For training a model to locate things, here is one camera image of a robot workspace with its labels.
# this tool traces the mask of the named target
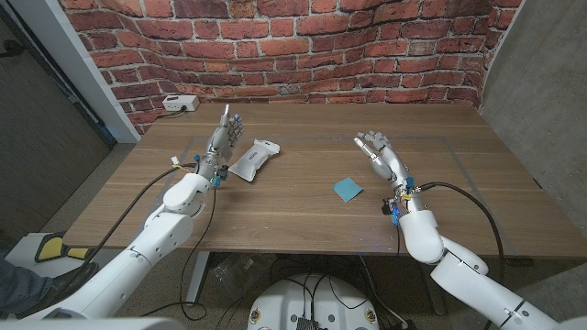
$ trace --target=wooden table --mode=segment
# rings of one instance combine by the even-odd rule
[[[135,195],[171,166],[204,151],[223,104],[159,119],[108,180],[65,236],[71,246],[95,246]],[[468,106],[445,104],[233,104],[245,135],[232,162],[254,138],[281,146],[251,183],[231,175],[217,189],[216,210],[199,249],[289,253],[395,254],[397,235],[381,212],[389,185],[373,172],[352,141],[358,131],[380,130],[407,164],[416,184],[449,182],[489,206],[508,256],[584,258],[587,242],[489,126]],[[106,243],[123,248],[158,203],[168,181],[155,184]],[[350,177],[363,191],[348,203],[334,192]],[[212,209],[197,221],[200,239]],[[496,255],[492,230],[469,200],[444,188],[423,193],[441,235],[479,255]],[[402,244],[401,253],[405,253]]]

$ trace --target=white power strip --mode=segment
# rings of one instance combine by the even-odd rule
[[[185,106],[185,111],[195,111],[195,108],[200,104],[200,100],[195,95],[167,95],[163,100],[165,110],[177,112],[182,110]]]

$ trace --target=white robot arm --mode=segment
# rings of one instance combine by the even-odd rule
[[[549,330],[558,326],[538,308],[488,278],[489,269],[481,258],[438,233],[434,215],[420,201],[419,190],[387,137],[371,131],[359,133],[354,141],[369,157],[375,172],[390,182],[394,191],[390,203],[406,205],[405,215],[399,219],[405,246],[414,259],[436,264],[431,276],[440,287],[502,329]]]
[[[163,204],[149,216],[138,237],[79,291],[25,320],[113,316],[150,269],[190,237],[194,221],[205,207],[202,200],[227,177],[226,164],[242,133],[240,118],[230,118],[227,105],[197,173],[185,174],[165,193]]]

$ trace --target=blue sticky note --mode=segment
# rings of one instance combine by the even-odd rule
[[[358,195],[361,190],[363,189],[351,178],[347,178],[334,184],[334,191],[337,192],[338,196],[340,196],[345,203]]]

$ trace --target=white pouch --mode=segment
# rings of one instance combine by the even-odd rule
[[[270,141],[257,140],[234,165],[228,168],[229,171],[237,174],[248,182],[253,181],[255,173],[267,158],[279,153],[279,145]]]

